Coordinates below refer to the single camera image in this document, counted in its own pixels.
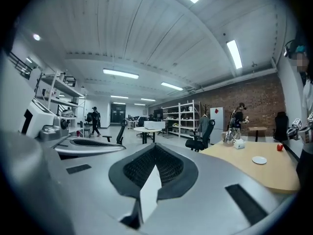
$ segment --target red brick wall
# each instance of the red brick wall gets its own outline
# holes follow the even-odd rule
[[[274,118],[278,112],[286,111],[283,88],[275,73],[149,107],[149,114],[161,107],[176,105],[179,102],[187,103],[187,100],[189,102],[200,101],[202,115],[203,105],[208,104],[208,117],[210,108],[224,107],[224,130],[226,130],[231,111],[240,102],[245,103],[247,110],[244,111],[244,117],[249,116],[250,122],[242,125],[242,133],[245,136],[255,135],[255,132],[249,132],[248,127],[264,126],[268,128],[265,135],[272,137],[275,128]]]

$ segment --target black door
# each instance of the black door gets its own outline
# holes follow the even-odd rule
[[[126,105],[111,104],[111,123],[120,123],[126,114]]]

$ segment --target floor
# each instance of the floor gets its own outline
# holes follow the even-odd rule
[[[109,135],[109,136],[112,136],[111,142],[116,142],[116,137],[120,131],[120,128],[121,128],[120,126],[113,125],[113,126],[109,126],[109,128],[107,128],[107,129],[104,129],[104,128],[99,129],[101,136],[97,137],[97,135],[95,133],[95,135],[92,136],[91,138],[98,140],[98,141],[107,142],[107,139],[103,138],[102,135]],[[137,136],[137,134],[138,134],[138,132],[134,131],[133,129],[130,129],[130,130],[125,129],[124,134],[123,134],[123,138],[124,138],[123,139],[123,145],[126,148],[131,148],[131,147],[134,147],[137,145],[141,145],[142,144],[142,138],[140,137],[140,135]],[[167,139],[166,137],[163,137],[162,134],[159,134],[159,135],[156,134],[156,142],[164,143],[164,144],[171,144],[171,145],[175,145],[175,146],[179,146],[179,147],[188,149],[187,147],[185,147],[185,143],[186,143],[187,138],[184,138],[184,137],[179,138],[177,135],[173,135],[173,134],[169,134],[169,137],[170,138]],[[250,138],[250,137],[242,137],[242,138],[244,140],[254,141],[254,138]],[[266,139],[260,139],[259,141],[273,142],[274,140],[273,140],[273,138],[266,138]],[[148,138],[147,143],[152,143],[152,139]],[[297,160],[293,157],[292,154],[289,154],[289,156],[292,160],[294,168],[296,168]],[[289,196],[286,194],[274,194],[274,195],[279,202],[282,202],[284,199],[286,199]],[[152,206],[152,207],[150,207],[151,210],[146,210],[146,212],[149,214],[155,208],[154,204],[150,204],[150,206]]]

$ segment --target ceiling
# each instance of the ceiling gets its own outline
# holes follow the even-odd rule
[[[283,47],[282,11],[280,0],[33,0],[20,33],[89,94],[161,102],[271,68]],[[42,39],[33,40],[33,33]],[[238,70],[226,45],[231,40],[242,59]],[[139,78],[105,75],[103,68]]]

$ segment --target white table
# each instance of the white table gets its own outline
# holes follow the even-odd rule
[[[153,133],[153,143],[156,142],[156,132],[162,131],[162,129],[152,129],[148,130],[145,127],[137,127],[134,128],[134,131],[138,131],[142,133],[142,144],[147,143],[147,134],[148,133]]]
[[[127,120],[127,119],[126,119],[126,122],[127,122],[127,125],[128,125],[128,129],[131,129],[132,123],[134,123],[135,127],[136,127],[136,125],[138,123],[137,121],[130,121],[130,120]]]

